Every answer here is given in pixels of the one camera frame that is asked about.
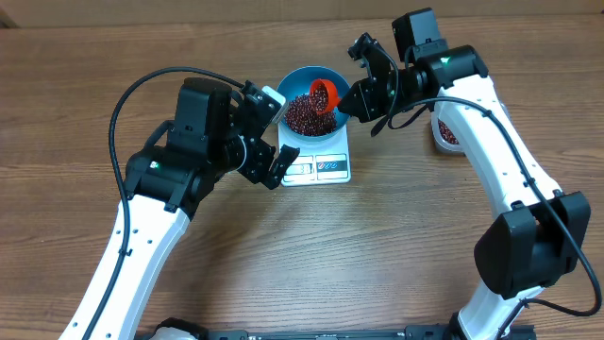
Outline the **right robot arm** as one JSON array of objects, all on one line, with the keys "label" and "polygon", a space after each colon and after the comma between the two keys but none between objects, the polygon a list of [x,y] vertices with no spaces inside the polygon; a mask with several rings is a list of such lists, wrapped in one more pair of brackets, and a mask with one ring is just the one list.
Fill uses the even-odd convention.
[{"label": "right robot arm", "polygon": [[560,277],[581,265],[596,273],[581,245],[591,216],[582,193],[565,193],[528,151],[501,105],[488,68],[469,45],[450,47],[434,12],[419,9],[392,24],[398,54],[390,56],[368,34],[348,55],[366,78],[342,97],[339,110],[390,128],[399,113],[425,111],[441,120],[459,142],[491,204],[493,224],[478,240],[478,287],[445,325],[409,326],[407,338],[531,339],[534,330],[515,319]]}]

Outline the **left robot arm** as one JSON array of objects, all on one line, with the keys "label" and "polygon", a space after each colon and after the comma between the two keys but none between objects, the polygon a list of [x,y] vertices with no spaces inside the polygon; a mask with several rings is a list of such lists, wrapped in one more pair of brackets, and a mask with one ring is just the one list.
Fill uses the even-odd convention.
[{"label": "left robot arm", "polygon": [[287,99],[268,86],[184,80],[174,119],[118,172],[112,235],[62,338],[134,338],[169,254],[223,175],[236,171],[270,190],[279,186],[299,151],[261,136],[287,109]]}]

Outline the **red measuring scoop blue handle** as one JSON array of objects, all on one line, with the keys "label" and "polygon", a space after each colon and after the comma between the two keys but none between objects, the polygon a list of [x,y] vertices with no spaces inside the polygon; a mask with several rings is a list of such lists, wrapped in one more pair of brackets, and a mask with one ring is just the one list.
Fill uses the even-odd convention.
[{"label": "red measuring scoop blue handle", "polygon": [[334,111],[340,102],[335,84],[328,80],[317,78],[310,85],[310,103],[318,114]]}]

